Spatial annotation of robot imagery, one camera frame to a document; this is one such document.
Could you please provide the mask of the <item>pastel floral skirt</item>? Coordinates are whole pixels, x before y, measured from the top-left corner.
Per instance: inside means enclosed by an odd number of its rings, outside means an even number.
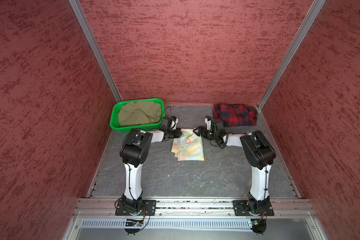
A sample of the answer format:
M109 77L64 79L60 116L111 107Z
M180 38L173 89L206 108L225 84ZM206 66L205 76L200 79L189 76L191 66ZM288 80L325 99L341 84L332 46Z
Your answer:
M178 161L204 161L202 137L198 137L193 129L181 129L182 135L174 139L171 152Z

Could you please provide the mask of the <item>red plaid skirt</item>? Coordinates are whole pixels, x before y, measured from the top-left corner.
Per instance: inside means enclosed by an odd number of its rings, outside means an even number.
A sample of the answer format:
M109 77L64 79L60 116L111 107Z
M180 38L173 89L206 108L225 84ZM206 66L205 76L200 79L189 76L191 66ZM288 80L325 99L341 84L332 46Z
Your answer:
M214 119L221 120L225 128L256 126L258 112L255 107L244 104L215 104Z

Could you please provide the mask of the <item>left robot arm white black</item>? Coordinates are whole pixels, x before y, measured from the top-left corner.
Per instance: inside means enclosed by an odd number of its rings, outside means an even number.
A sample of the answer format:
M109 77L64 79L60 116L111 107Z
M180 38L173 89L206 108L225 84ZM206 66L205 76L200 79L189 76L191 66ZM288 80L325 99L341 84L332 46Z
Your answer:
M167 131L131 129L126 135L120 149L120 157L126 170L126 189L121 198L126 212L138 215L144 209L142 168L148 158L151 144L178 139L181 135L181 129Z

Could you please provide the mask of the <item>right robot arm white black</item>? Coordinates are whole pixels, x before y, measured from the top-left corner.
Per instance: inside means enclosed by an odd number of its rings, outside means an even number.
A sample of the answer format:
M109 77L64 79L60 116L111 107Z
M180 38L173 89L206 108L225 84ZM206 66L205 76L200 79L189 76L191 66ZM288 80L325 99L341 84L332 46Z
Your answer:
M198 127L193 130L198 137L215 141L220 149L225 147L241 147L251 166L252 182L245 201L233 201L237 216L274 216L274 210L269 195L270 170L276 153L261 131L248 134L226 133L223 129Z

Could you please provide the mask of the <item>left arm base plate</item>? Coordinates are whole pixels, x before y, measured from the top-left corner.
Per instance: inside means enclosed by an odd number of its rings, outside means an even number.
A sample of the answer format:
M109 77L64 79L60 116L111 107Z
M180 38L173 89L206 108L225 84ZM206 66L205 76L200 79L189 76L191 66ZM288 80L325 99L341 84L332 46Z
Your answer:
M127 209L127 206L123 204L122 200L119 200L116 204L115 216L154 216L156 212L156 206L156 200L143 200L140 209L136 212L132 212L132 210Z

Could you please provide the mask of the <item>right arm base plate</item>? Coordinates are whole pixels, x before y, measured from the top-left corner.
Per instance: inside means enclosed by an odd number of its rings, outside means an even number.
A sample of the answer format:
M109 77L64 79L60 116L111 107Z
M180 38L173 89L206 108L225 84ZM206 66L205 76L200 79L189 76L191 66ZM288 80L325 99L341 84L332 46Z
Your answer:
M271 202L269 200L256 201L250 200L235 200L233 201L233 209L235 216L248 217L273 217L275 215Z

